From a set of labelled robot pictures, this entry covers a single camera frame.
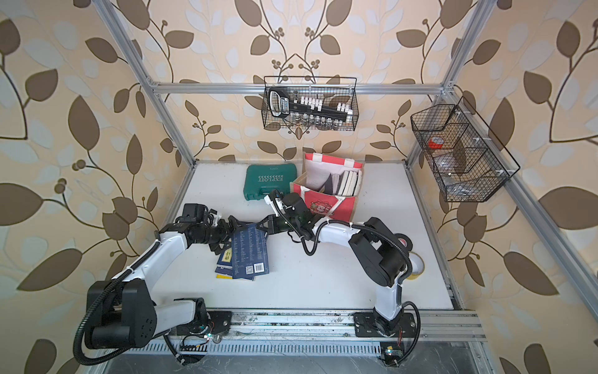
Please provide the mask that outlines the black wolf cover book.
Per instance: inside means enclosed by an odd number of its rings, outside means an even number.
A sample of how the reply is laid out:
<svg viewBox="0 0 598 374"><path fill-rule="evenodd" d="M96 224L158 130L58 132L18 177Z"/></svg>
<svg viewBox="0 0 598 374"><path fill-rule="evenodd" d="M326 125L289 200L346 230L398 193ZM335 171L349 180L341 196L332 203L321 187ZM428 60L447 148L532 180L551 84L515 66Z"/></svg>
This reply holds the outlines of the black wolf cover book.
<svg viewBox="0 0 598 374"><path fill-rule="evenodd" d="M346 180L346 184L345 184L344 191L343 191L344 196L350 196L352 194L352 191L354 189L354 187L353 187L354 180L355 180L355 172L349 171L347 173L347 180Z"/></svg>

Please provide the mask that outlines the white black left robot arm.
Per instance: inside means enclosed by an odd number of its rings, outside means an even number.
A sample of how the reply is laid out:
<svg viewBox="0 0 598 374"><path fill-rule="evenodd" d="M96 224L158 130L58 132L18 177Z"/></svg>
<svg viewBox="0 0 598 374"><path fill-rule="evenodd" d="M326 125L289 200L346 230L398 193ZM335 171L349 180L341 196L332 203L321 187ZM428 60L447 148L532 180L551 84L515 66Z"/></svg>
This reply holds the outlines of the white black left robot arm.
<svg viewBox="0 0 598 374"><path fill-rule="evenodd" d="M82 366L95 366L162 337L182 365L190 363L172 344L170 331L182 327L187 335L212 341L229 332L232 314L209 314L202 298L157 305L150 293L191 245L207 245L219 255L230 248L233 234L247 227L235 217L220 218L202 204L185 204L182 216L156 232L140 258L110 280L90 287L87 311L73 341L74 359Z"/></svg>

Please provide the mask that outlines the navy book barcode back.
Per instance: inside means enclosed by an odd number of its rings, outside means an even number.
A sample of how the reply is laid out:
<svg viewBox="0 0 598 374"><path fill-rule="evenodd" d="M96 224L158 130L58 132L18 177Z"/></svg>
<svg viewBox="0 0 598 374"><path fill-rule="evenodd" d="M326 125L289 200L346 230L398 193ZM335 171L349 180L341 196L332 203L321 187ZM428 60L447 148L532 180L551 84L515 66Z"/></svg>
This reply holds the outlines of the navy book barcode back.
<svg viewBox="0 0 598 374"><path fill-rule="evenodd" d="M250 224L232 236L232 278L253 281L269 274L267 234Z"/></svg>

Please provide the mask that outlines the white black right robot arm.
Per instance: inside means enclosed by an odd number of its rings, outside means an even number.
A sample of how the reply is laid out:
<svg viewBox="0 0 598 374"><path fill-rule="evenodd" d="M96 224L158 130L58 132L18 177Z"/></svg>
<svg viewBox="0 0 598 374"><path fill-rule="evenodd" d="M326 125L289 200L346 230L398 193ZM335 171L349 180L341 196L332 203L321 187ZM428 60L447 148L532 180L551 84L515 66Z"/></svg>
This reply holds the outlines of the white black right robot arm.
<svg viewBox="0 0 598 374"><path fill-rule="evenodd" d="M314 214L297 193L284 195L274 190L265 197L265 202L273 214L261 220L258 229L267 234L296 235L294 241L310 257L325 243L351 249L363 271L377 285L375 307L365 315L362 325L388 338L402 331L400 324L408 320L404 309L409 305L402 300L403 282L425 270L408 236L392 233L374 217L363 224L354 224Z"/></svg>

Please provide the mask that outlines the burlap canvas bag red front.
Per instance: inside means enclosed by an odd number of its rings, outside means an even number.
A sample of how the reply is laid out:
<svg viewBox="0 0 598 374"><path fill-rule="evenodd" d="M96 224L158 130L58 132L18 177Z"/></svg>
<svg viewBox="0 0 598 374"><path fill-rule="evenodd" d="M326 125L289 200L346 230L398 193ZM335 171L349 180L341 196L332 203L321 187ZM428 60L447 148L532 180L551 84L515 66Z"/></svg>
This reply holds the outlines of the burlap canvas bag red front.
<svg viewBox="0 0 598 374"><path fill-rule="evenodd" d="M291 192L314 214L350 221L364 178L363 167L349 158L305 153L303 172L291 182Z"/></svg>

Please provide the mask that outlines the navy book small yellow label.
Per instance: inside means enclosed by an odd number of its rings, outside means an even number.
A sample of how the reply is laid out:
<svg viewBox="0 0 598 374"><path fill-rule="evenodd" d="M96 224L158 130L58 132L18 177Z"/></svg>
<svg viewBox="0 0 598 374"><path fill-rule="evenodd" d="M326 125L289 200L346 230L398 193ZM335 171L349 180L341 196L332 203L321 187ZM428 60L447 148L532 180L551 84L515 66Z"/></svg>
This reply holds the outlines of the navy book small yellow label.
<svg viewBox="0 0 598 374"><path fill-rule="evenodd" d="M216 274L224 274L233 277L233 266L232 266L232 251L228 249L222 252L216 262Z"/></svg>

